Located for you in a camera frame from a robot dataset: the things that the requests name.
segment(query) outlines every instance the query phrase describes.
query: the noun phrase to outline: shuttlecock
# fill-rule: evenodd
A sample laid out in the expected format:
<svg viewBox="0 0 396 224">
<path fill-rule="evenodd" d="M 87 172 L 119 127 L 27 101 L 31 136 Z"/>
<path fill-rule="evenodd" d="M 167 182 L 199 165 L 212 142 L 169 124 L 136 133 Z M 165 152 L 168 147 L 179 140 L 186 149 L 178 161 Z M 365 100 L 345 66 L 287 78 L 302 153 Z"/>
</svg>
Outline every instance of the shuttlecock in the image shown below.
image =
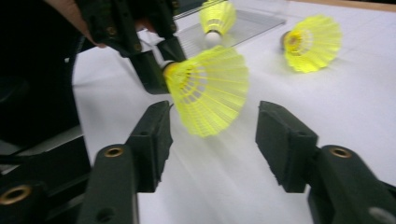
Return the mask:
<svg viewBox="0 0 396 224">
<path fill-rule="evenodd" d="M 236 10 L 231 2 L 216 2 L 206 1 L 200 10 L 200 21 L 208 48 L 221 45 L 223 36 L 233 27 L 236 20 Z"/>
<path fill-rule="evenodd" d="M 182 63 L 170 63 L 164 76 L 191 134 L 218 134 L 239 115 L 246 101 L 248 69 L 233 48 L 216 46 Z"/>
<path fill-rule="evenodd" d="M 283 38 L 285 57 L 297 72 L 314 72 L 326 67 L 341 47 L 341 30 L 330 17 L 308 17 Z"/>
</svg>

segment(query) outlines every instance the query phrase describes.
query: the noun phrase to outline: black metal bracket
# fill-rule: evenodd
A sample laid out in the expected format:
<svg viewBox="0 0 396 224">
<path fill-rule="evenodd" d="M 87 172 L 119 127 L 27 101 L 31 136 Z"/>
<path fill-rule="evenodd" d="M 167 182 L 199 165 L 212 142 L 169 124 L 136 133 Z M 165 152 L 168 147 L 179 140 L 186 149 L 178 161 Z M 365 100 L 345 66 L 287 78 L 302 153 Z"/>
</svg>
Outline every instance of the black metal bracket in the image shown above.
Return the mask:
<svg viewBox="0 0 396 224">
<path fill-rule="evenodd" d="M 317 148 L 318 136 L 287 109 L 261 102 L 256 143 L 286 192 L 304 192 L 315 223 L 396 223 L 395 188 L 352 150 Z"/>
<path fill-rule="evenodd" d="M 137 193 L 156 190 L 173 143 L 169 110 L 151 105 L 92 169 L 83 137 L 22 160 L 0 178 L 0 224 L 137 224 Z"/>
</svg>

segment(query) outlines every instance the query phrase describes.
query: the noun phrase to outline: brass screw insert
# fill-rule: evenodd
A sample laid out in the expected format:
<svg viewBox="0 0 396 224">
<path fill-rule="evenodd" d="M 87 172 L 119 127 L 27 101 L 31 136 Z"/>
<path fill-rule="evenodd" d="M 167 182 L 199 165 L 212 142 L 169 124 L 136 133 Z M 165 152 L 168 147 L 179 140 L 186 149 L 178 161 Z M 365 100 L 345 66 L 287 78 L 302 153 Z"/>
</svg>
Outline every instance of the brass screw insert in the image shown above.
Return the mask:
<svg viewBox="0 0 396 224">
<path fill-rule="evenodd" d="M 173 8 L 178 8 L 178 1 L 172 1 L 172 7 Z"/>
<path fill-rule="evenodd" d="M 105 152 L 105 156 L 106 156 L 106 157 L 118 157 L 118 156 L 120 156 L 122 153 L 123 153 L 123 149 L 122 149 L 122 148 L 120 148 L 120 147 L 113 147 L 113 148 L 108 149 L 108 150 Z"/>
<path fill-rule="evenodd" d="M 9 189 L 0 196 L 0 204 L 9 205 L 22 201 L 32 192 L 32 188 L 28 185 L 19 185 Z"/>
<path fill-rule="evenodd" d="M 112 26 L 107 27 L 106 30 L 107 30 L 107 33 L 110 34 L 110 35 L 116 35 L 117 34 L 116 28 L 114 28 Z"/>
<path fill-rule="evenodd" d="M 171 30 L 172 30 L 173 32 L 175 32 L 175 31 L 177 30 L 177 28 L 176 28 L 176 26 L 175 26 L 174 24 L 171 25 Z"/>
<path fill-rule="evenodd" d="M 142 50 L 142 45 L 141 44 L 134 44 L 134 50 L 136 50 L 136 51 Z"/>
<path fill-rule="evenodd" d="M 331 152 L 334 156 L 340 157 L 340 158 L 345 158 L 345 159 L 347 159 L 347 158 L 352 157 L 352 154 L 351 154 L 349 151 L 347 151 L 347 150 L 345 150 L 345 149 L 343 149 L 343 148 L 340 148 L 340 147 L 333 147 L 333 148 L 330 148 L 330 152 Z"/>
</svg>

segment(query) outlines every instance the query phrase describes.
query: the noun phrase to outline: white table surface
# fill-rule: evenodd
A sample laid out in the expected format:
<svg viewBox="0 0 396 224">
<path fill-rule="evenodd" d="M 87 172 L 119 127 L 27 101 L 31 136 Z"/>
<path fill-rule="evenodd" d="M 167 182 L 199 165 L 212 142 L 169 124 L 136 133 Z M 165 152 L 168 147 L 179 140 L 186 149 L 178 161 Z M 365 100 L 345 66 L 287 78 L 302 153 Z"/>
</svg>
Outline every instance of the white table surface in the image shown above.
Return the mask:
<svg viewBox="0 0 396 224">
<path fill-rule="evenodd" d="M 279 38 L 318 13 L 340 22 L 343 47 L 329 67 L 295 74 Z M 285 25 L 236 47 L 250 89 L 228 130 L 191 136 L 172 109 L 174 144 L 157 191 L 139 194 L 141 223 L 312 223 L 306 194 L 285 193 L 255 144 L 261 100 L 285 106 L 318 134 L 318 146 L 348 147 L 396 185 L 396 13 L 290 2 L 286 15 Z M 146 93 L 129 61 L 111 48 L 81 53 L 74 83 L 92 161 L 102 147 L 124 143 L 149 105 L 171 101 Z"/>
</svg>

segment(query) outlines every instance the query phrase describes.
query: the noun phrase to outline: human hand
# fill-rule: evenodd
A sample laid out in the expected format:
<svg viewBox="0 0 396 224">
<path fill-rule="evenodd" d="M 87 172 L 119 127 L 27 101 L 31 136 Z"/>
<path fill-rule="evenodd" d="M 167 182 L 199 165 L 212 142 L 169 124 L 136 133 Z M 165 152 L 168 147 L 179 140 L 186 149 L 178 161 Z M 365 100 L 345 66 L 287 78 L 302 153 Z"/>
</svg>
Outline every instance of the human hand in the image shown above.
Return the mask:
<svg viewBox="0 0 396 224">
<path fill-rule="evenodd" d="M 106 45 L 103 43 L 95 43 L 88 29 L 87 23 L 82 19 L 81 12 L 75 0 L 44 0 L 47 4 L 55 8 L 61 15 L 63 15 L 71 24 L 73 24 L 85 37 L 87 37 L 94 45 L 99 48 L 104 48 Z M 141 30 L 148 28 L 153 32 L 152 26 L 147 19 L 136 21 L 135 29 Z"/>
</svg>

